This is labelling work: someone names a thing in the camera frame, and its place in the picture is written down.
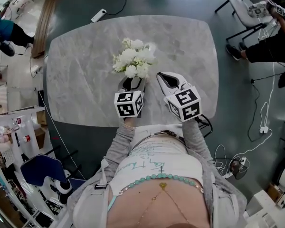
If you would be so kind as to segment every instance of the sneaker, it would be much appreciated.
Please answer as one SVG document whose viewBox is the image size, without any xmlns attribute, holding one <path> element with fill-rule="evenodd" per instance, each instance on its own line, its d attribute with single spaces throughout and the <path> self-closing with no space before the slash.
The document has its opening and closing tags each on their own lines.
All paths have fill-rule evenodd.
<svg viewBox="0 0 285 228">
<path fill-rule="evenodd" d="M 243 41 L 241 41 L 239 44 L 238 44 L 238 47 L 241 51 L 245 51 L 248 49 L 248 47 L 245 46 L 245 43 Z"/>
<path fill-rule="evenodd" d="M 241 56 L 241 52 L 236 49 L 235 47 L 231 46 L 229 43 L 227 43 L 226 45 L 226 51 L 236 60 L 239 61 L 242 56 Z"/>
</svg>

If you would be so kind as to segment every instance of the flower bouquet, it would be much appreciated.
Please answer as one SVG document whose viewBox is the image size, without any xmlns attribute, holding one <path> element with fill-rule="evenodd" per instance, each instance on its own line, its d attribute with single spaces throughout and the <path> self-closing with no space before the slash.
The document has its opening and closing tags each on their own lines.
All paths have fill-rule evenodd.
<svg viewBox="0 0 285 228">
<path fill-rule="evenodd" d="M 128 78 L 146 78 L 149 67 L 154 63 L 154 50 L 151 44 L 141 40 L 123 39 L 125 50 L 114 56 L 113 72 L 124 72 Z"/>
</svg>

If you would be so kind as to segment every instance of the marble table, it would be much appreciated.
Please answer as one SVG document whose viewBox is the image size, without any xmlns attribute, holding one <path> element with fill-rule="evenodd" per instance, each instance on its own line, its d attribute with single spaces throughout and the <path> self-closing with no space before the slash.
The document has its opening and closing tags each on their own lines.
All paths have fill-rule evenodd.
<svg viewBox="0 0 285 228">
<path fill-rule="evenodd" d="M 156 79 L 160 71 L 183 75 L 196 86 L 203 113 L 215 115 L 219 70 L 211 31 L 206 22 L 164 15 L 108 19 L 74 29 L 50 45 L 47 94 L 56 121 L 88 126 L 117 127 L 114 94 L 124 74 L 113 74 L 113 54 L 122 40 L 140 39 L 156 45 L 157 64 L 149 69 L 142 117 L 138 126 L 173 124 Z"/>
</svg>

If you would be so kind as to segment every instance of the white cable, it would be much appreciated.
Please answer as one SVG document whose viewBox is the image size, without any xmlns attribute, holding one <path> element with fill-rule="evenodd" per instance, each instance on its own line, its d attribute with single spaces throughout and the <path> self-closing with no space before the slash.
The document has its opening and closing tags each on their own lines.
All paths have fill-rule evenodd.
<svg viewBox="0 0 285 228">
<path fill-rule="evenodd" d="M 275 74 L 275 63 L 274 63 L 274 62 L 272 63 L 272 71 L 273 71 L 273 74 Z M 265 115 L 265 118 L 264 118 L 264 127 L 267 127 L 267 120 L 268 120 L 268 115 L 269 115 L 268 112 L 269 112 L 270 101 L 271 101 L 272 93 L 273 93 L 273 91 L 274 91 L 274 87 L 275 87 L 275 77 L 273 77 L 272 89 L 271 89 L 271 92 L 270 92 L 270 95 L 269 95 L 269 100 L 268 100 L 268 102 L 265 102 L 265 103 L 263 104 L 263 106 L 262 106 L 262 108 L 261 108 L 261 111 L 260 111 L 260 115 L 261 115 L 261 124 L 260 124 L 260 127 L 259 127 L 260 130 L 261 130 L 262 123 L 263 123 L 262 111 L 263 111 L 263 108 L 265 107 L 265 105 L 267 106 L 267 110 L 266 110 L 266 115 Z M 269 128 L 268 130 L 270 130 L 271 133 L 270 133 L 270 135 L 269 135 L 267 138 L 264 139 L 263 142 L 261 142 L 260 144 L 258 144 L 258 145 L 257 145 L 255 148 L 253 148 L 252 150 L 247 150 L 247 151 L 245 151 L 244 153 L 238 153 L 238 154 L 236 154 L 232 159 L 238 158 L 239 155 L 244 155 L 244 154 L 246 154 L 246 153 L 248 153 L 248 152 L 250 152 L 250 151 L 253 151 L 253 150 L 257 149 L 259 146 L 261 146 L 263 143 L 265 143 L 266 140 L 269 139 L 269 138 L 271 137 L 271 135 L 272 135 L 272 130 L 271 130 L 270 128 Z M 250 161 L 248 160 L 248 158 L 246 158 L 246 160 L 247 160 L 248 163 L 249 163 L 249 166 L 247 167 L 247 170 L 248 170 L 248 168 L 250 167 Z M 227 173 L 230 172 L 230 165 L 231 165 L 232 161 L 233 161 L 233 160 L 231 160 L 230 163 L 229 163 L 229 165 L 228 165 Z"/>
<path fill-rule="evenodd" d="M 274 62 L 272 63 L 272 71 L 273 71 L 273 75 L 274 75 L 274 74 L 275 74 L 275 63 L 274 63 Z M 260 114 L 261 114 L 260 129 L 261 129 L 262 122 L 263 122 L 262 110 L 263 110 L 263 108 L 265 107 L 265 105 L 267 105 L 267 110 L 266 110 L 266 115 L 265 115 L 265 118 L 264 118 L 264 127 L 267 127 L 268 111 L 269 111 L 269 107 L 270 107 L 271 95 L 272 95 L 272 92 L 274 91 L 274 86 L 275 86 L 275 77 L 273 77 L 272 89 L 271 89 L 271 92 L 270 92 L 270 95 L 269 95 L 269 100 L 268 100 L 268 102 L 265 102 L 265 103 L 263 104 L 263 106 L 262 106 L 262 108 L 261 108 L 261 111 L 260 111 Z"/>
<path fill-rule="evenodd" d="M 272 130 L 271 130 L 270 128 L 269 128 L 268 130 L 269 130 L 271 133 L 270 133 L 270 135 L 269 135 L 267 138 L 264 139 L 263 142 L 259 143 L 255 148 L 253 148 L 253 149 L 251 149 L 251 150 L 247 150 L 247 151 L 245 151 L 244 153 L 238 153 L 238 154 L 236 154 L 235 156 L 233 156 L 232 159 L 238 158 L 239 155 L 246 154 L 246 153 L 248 153 L 248 152 L 250 152 L 250 151 L 253 151 L 253 150 L 257 149 L 259 146 L 261 146 L 263 143 L 265 143 L 266 140 L 269 139 L 269 138 L 271 137 L 271 135 L 272 135 Z M 230 165 L 231 165 L 231 162 L 232 162 L 232 160 L 230 161 L 230 163 L 229 163 L 229 165 L 228 165 L 228 172 L 230 172 Z"/>
<path fill-rule="evenodd" d="M 40 76 L 41 81 L 40 81 L 40 83 L 39 83 L 39 90 L 38 90 L 38 92 L 40 92 L 40 86 L 41 86 L 41 82 L 42 82 L 42 74 L 40 74 L 40 75 L 41 75 L 41 76 Z M 53 120 L 51 114 L 48 112 L 47 105 L 45 104 L 45 102 L 44 102 L 44 100 L 43 100 L 43 98 L 42 98 L 42 95 L 41 95 L 41 94 L 39 94 L 39 95 L 40 95 L 41 100 L 42 100 L 42 102 L 43 102 L 43 104 L 44 104 L 44 107 L 45 107 L 45 109 L 46 109 L 46 111 L 47 111 L 47 114 L 48 114 L 49 117 L 51 118 L 52 123 L 53 123 L 53 125 L 54 125 L 54 127 L 55 127 L 55 129 L 56 129 L 56 131 L 57 131 L 57 133 L 58 133 L 58 135 L 59 135 L 59 137 L 60 137 L 60 139 L 61 139 L 61 141 L 62 141 L 64 147 L 66 148 L 66 151 L 68 152 L 68 154 L 70 154 L 69 150 L 67 149 L 67 146 L 66 146 L 65 142 L 62 140 L 62 137 L 61 137 L 60 133 L 58 132 L 58 129 L 56 128 L 56 125 L 55 125 L 55 123 L 54 123 L 54 120 Z M 73 161 L 74 165 L 76 166 L 76 168 L 78 168 L 78 166 L 76 165 L 76 163 L 75 163 L 75 161 L 73 160 L 72 156 L 70 156 L 70 157 L 71 157 L 71 160 Z M 80 172 L 80 170 L 78 170 L 78 172 L 80 173 L 80 175 L 81 175 L 81 176 L 83 177 L 83 179 L 85 180 L 85 177 L 84 177 L 83 174 Z"/>
<path fill-rule="evenodd" d="M 227 165 L 226 152 L 225 152 L 225 146 L 224 146 L 224 145 L 220 144 L 220 145 L 216 148 L 215 153 L 214 153 L 214 159 L 217 160 L 217 151 L 218 151 L 218 148 L 219 148 L 220 146 L 222 146 L 222 147 L 224 148 L 225 165 L 224 165 L 223 162 L 219 162 L 219 161 L 215 161 L 215 162 L 214 162 L 214 165 L 215 165 L 215 168 L 217 169 L 218 173 L 219 173 L 220 175 L 223 175 L 224 169 L 225 169 L 225 167 L 226 167 L 226 165 Z"/>
<path fill-rule="evenodd" d="M 270 22 L 268 23 L 268 25 L 271 25 L 271 22 L 272 22 L 272 21 L 275 21 L 275 19 L 270 20 Z M 259 31 L 259 34 L 258 34 L 258 39 L 259 39 L 259 40 L 263 40 L 263 39 L 265 39 L 265 38 L 268 38 L 268 37 L 269 37 L 269 32 L 272 31 L 272 29 L 276 29 L 276 27 L 277 27 L 277 24 L 271 26 L 271 28 L 270 28 L 269 30 L 267 30 L 266 28 L 263 28 L 263 29 L 262 29 L 262 30 L 263 30 L 263 35 L 262 35 L 262 37 L 260 38 L 260 34 L 261 34 L 261 30 L 260 30 L 260 31 Z"/>
</svg>

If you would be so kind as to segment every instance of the white flower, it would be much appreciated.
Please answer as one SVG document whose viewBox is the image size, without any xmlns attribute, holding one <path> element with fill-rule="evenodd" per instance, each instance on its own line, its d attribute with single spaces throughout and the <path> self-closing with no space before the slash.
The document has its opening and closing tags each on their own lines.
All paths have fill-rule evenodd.
<svg viewBox="0 0 285 228">
<path fill-rule="evenodd" d="M 154 62 L 155 57 L 149 49 L 140 50 L 137 54 L 137 57 L 145 60 L 147 63 L 152 64 Z"/>
<path fill-rule="evenodd" d="M 119 56 L 119 60 L 123 64 L 129 64 L 134 59 L 134 57 L 137 56 L 137 52 L 134 49 L 126 49 L 122 52 L 122 54 Z"/>
<path fill-rule="evenodd" d="M 137 74 L 136 67 L 134 65 L 129 65 L 124 73 L 128 78 L 134 78 Z"/>
<path fill-rule="evenodd" d="M 136 67 L 136 70 L 137 70 L 137 76 L 139 78 L 146 78 L 147 77 L 147 74 L 148 74 L 148 68 L 149 68 L 150 65 L 144 63 L 143 65 L 138 65 Z"/>
<path fill-rule="evenodd" d="M 119 62 L 119 61 L 117 61 L 113 65 L 113 68 L 114 68 L 115 72 L 117 72 L 117 73 L 123 71 L 124 67 L 125 67 L 125 65 L 123 63 Z"/>
<path fill-rule="evenodd" d="M 135 50 L 140 50 L 143 48 L 143 42 L 141 40 L 131 40 L 130 47 Z"/>
</svg>

